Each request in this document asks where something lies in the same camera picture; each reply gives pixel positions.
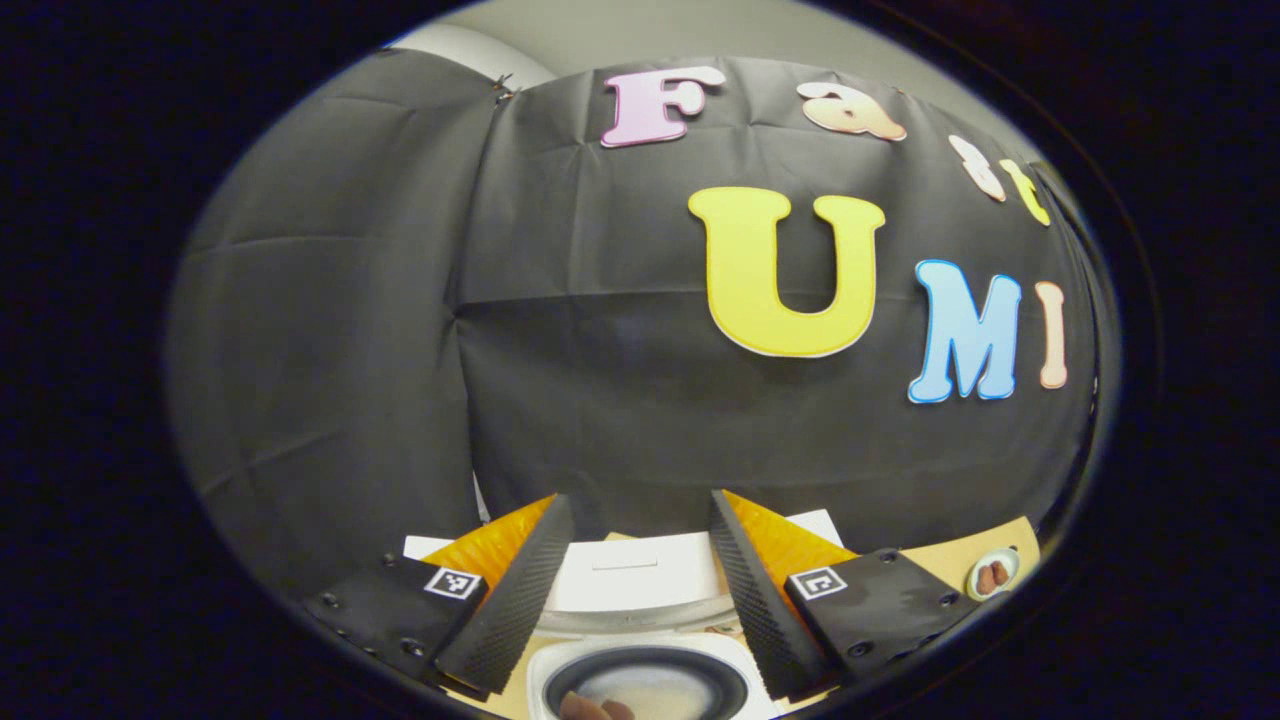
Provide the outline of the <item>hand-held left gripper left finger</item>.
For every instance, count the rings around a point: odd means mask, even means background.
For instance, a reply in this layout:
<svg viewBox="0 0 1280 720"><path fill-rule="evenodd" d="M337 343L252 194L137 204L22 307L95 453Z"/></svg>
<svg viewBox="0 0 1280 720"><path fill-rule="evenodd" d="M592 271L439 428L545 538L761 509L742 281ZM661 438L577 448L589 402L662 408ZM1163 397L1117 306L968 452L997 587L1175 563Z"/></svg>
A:
<svg viewBox="0 0 1280 720"><path fill-rule="evenodd" d="M303 601L340 639L424 685L499 694L573 539L567 497L545 497L424 559L387 555Z"/></svg>

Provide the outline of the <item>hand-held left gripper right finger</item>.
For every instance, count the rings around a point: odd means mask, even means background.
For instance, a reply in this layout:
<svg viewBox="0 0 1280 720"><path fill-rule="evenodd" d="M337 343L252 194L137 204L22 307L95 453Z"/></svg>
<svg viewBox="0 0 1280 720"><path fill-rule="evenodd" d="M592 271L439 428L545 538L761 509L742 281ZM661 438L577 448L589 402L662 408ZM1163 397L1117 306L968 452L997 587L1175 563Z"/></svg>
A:
<svg viewBox="0 0 1280 720"><path fill-rule="evenodd" d="M731 492L709 536L774 700L882 675L977 609L901 550L854 553Z"/></svg>

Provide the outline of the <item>white rice cooker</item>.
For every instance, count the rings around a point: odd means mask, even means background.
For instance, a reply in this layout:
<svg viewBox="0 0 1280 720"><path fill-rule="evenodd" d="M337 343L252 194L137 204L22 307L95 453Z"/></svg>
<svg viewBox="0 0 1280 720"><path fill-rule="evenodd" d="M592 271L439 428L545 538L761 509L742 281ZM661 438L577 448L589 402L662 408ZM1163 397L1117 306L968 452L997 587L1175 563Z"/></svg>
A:
<svg viewBox="0 0 1280 720"><path fill-rule="evenodd" d="M635 720L774 720L824 698L771 698L704 532L568 547L506 688L479 707L557 720L561 685Z"/></svg>

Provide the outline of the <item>black backdrop cloth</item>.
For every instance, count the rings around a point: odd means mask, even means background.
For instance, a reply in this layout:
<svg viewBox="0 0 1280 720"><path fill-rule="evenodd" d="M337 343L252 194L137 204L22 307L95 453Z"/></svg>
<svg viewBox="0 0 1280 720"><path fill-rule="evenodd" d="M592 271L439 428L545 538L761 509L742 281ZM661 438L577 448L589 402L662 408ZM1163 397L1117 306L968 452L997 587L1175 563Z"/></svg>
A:
<svg viewBox="0 0 1280 720"><path fill-rule="evenodd" d="M748 58L632 63L499 100L376 53L210 200L166 338L175 442L252 574L300 598L567 495L582 541L703 530L710 492L826 510L856 551L1048 516L1091 442L1103 333L1085 222L1042 167L887 85ZM814 209L884 214L869 328L826 357L732 341L695 192L780 195L765 290L851 272Z"/></svg>

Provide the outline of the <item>pale green plate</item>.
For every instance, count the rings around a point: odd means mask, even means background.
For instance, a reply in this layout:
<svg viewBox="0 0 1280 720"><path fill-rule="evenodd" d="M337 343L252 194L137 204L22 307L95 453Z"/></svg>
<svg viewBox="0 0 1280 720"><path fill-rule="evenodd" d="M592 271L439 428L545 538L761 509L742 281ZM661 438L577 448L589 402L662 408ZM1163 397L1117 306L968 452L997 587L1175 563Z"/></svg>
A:
<svg viewBox="0 0 1280 720"><path fill-rule="evenodd" d="M1005 585L1001 585L989 596L975 594L973 583L975 579L977 570L979 569L979 566L986 565L988 562L993 562L996 560L1002 561L1005 568L1009 570L1010 574L1009 582ZM1012 582L1018 578L1018 574L1020 571L1020 564L1021 564L1020 555L1018 550L1012 546L991 550L989 552L980 556L980 559L973 565L972 570L969 571L965 584L966 594L977 602L986 602L987 600L991 600L997 594L1010 592L1010 589L1012 588Z"/></svg>

